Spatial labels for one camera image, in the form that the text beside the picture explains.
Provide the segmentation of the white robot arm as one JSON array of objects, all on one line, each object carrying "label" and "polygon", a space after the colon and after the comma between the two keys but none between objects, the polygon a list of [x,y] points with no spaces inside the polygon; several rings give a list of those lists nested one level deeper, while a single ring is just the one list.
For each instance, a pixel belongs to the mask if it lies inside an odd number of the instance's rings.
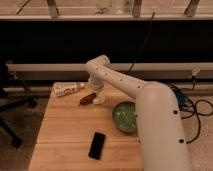
[{"label": "white robot arm", "polygon": [[99,93],[107,82],[135,99],[138,139],[143,171],[192,171],[178,100],[172,89],[157,81],[144,81],[109,68],[101,55],[89,60],[89,84]]}]

